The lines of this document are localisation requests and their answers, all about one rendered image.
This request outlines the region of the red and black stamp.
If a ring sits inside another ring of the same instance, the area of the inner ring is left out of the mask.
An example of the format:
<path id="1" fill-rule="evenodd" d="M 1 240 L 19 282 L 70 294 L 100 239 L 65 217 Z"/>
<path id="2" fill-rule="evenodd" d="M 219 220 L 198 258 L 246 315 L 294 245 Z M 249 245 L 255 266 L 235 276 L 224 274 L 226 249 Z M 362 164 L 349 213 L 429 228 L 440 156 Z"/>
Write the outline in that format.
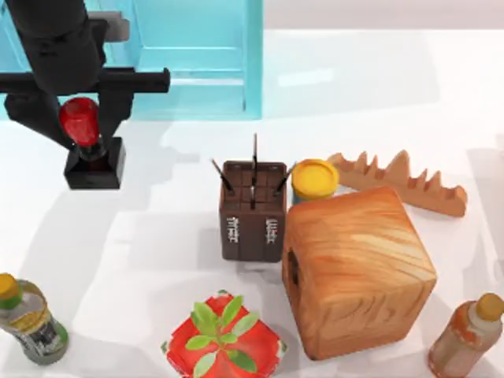
<path id="1" fill-rule="evenodd" d="M 72 98 L 60 108 L 59 121 L 73 141 L 64 175 L 73 190 L 117 190 L 126 150 L 120 137 L 106 144 L 98 126 L 98 105 L 86 97 Z"/>

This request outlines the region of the pale grey rounded box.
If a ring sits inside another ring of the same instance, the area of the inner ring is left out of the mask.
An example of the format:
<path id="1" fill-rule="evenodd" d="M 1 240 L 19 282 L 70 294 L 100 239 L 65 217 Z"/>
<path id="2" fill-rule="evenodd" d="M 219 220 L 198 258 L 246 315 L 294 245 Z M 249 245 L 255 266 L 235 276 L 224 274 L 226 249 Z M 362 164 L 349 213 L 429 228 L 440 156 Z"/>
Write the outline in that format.
<path id="1" fill-rule="evenodd" d="M 104 20 L 107 23 L 104 41 L 109 43 L 124 42 L 129 39 L 129 20 L 120 11 L 89 12 L 89 20 Z"/>

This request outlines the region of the light blue rack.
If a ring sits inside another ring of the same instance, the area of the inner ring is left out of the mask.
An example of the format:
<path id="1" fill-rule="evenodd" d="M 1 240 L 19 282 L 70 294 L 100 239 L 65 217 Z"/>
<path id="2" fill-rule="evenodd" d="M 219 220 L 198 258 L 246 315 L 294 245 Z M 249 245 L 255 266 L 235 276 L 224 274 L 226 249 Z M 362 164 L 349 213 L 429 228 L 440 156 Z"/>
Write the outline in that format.
<path id="1" fill-rule="evenodd" d="M 264 0 L 84 0 L 119 11 L 130 38 L 104 46 L 109 68 L 168 69 L 169 92 L 136 94 L 134 120 L 261 117 Z"/>

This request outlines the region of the dark pen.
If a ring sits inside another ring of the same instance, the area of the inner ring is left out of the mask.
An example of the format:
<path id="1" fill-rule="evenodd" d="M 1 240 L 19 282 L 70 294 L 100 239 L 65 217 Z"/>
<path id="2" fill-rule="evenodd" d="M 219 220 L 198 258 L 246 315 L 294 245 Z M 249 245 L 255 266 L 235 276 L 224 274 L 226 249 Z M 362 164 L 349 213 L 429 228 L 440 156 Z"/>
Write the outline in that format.
<path id="1" fill-rule="evenodd" d="M 222 184 L 224 185 L 225 189 L 227 190 L 227 192 L 230 193 L 231 195 L 234 195 L 235 194 L 234 187 L 232 186 L 231 182 L 226 177 L 224 172 L 221 170 L 221 167 L 217 164 L 217 162 L 213 158 L 211 159 L 211 163 L 212 163 L 213 167 L 217 170 L 217 173 L 220 176 L 220 180 L 221 180 Z"/>
<path id="2" fill-rule="evenodd" d="M 250 208 L 256 207 L 256 188 L 258 180 L 258 135 L 254 133 L 253 157 L 251 162 Z"/>
<path id="3" fill-rule="evenodd" d="M 279 196 L 283 190 L 283 187 L 285 185 L 285 183 L 287 182 L 289 176 L 291 175 L 293 169 L 295 168 L 296 166 L 296 163 L 294 163 L 286 172 L 285 174 L 283 175 L 282 179 L 280 180 L 280 182 L 276 185 L 276 189 L 275 191 L 273 192 L 273 195 L 274 196 Z"/>

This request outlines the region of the brown pen holder box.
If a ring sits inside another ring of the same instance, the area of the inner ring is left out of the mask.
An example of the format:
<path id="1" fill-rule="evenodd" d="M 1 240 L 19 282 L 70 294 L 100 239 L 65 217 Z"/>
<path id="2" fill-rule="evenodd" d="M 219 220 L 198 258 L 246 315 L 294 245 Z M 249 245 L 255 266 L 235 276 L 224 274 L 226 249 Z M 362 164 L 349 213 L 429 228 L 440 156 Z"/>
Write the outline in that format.
<path id="1" fill-rule="evenodd" d="M 251 188 L 252 163 L 226 161 L 225 177 L 233 187 L 220 189 L 222 257 L 234 261 L 278 262 L 282 259 L 287 212 L 287 188 L 276 189 L 287 172 L 283 162 L 258 163 L 256 187 Z"/>

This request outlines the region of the yellow lidded can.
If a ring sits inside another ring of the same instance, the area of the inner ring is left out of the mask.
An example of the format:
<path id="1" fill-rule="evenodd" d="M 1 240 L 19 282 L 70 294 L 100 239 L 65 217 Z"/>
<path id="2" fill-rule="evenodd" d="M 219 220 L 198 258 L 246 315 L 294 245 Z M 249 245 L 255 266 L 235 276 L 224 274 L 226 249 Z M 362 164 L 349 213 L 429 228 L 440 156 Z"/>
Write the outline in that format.
<path id="1" fill-rule="evenodd" d="M 339 185 L 339 172 L 329 161 L 305 159 L 291 173 L 292 204 L 330 198 Z"/>

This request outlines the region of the green bottle with yellow cap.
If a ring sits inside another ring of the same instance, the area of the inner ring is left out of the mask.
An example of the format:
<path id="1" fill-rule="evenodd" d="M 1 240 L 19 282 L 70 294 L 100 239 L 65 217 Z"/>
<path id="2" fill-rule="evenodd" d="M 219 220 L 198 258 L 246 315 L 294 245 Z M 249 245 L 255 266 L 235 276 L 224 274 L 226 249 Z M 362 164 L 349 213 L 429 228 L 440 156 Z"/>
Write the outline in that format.
<path id="1" fill-rule="evenodd" d="M 21 345 L 25 356 L 37 365 L 62 359 L 69 335 L 49 310 L 44 294 L 32 282 L 0 273 L 0 328 Z"/>

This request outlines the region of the red pot with green plant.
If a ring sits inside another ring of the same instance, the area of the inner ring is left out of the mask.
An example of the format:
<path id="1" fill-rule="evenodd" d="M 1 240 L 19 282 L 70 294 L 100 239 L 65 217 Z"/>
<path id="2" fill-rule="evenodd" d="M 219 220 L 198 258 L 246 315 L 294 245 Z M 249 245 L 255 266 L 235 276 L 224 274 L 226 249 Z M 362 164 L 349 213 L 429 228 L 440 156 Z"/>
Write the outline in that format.
<path id="1" fill-rule="evenodd" d="M 182 378 L 269 378 L 287 344 L 244 307 L 243 296 L 220 290 L 194 304 L 161 351 Z"/>

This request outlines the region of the large wooden box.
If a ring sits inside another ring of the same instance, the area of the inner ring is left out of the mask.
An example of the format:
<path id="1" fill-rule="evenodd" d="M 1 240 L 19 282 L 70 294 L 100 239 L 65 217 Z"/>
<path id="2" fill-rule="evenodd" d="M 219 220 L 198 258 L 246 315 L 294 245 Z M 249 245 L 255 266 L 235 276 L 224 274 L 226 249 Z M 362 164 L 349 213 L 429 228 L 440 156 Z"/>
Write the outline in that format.
<path id="1" fill-rule="evenodd" d="M 323 360 L 404 339 L 437 275 L 389 187 L 287 213 L 283 283 L 306 355 Z"/>

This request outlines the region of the jagged wooden rack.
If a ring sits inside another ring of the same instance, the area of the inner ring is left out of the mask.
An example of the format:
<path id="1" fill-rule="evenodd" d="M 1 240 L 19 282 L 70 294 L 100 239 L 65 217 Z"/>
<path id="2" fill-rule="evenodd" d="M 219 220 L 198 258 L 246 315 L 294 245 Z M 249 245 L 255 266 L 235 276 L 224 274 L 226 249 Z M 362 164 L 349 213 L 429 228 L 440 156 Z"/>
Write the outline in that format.
<path id="1" fill-rule="evenodd" d="M 398 193 L 400 199 L 412 206 L 451 217 L 463 217 L 468 196 L 457 185 L 444 187 L 441 172 L 428 176 L 424 170 L 419 176 L 410 175 L 410 156 L 406 150 L 398 152 L 386 168 L 379 167 L 378 158 L 368 161 L 364 151 L 355 161 L 347 160 L 341 153 L 333 154 L 328 162 L 339 172 L 339 182 L 358 191 L 388 186 Z"/>

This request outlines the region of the orange bottle with yellow cap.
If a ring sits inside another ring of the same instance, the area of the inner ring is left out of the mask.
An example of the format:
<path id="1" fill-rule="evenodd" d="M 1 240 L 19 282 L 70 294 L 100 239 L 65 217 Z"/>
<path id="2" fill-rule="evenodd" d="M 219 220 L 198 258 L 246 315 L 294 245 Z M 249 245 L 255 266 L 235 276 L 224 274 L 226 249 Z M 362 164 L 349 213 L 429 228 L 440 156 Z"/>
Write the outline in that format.
<path id="1" fill-rule="evenodd" d="M 486 293 L 462 303 L 428 351 L 428 367 L 437 378 L 466 378 L 500 338 L 504 300 Z"/>

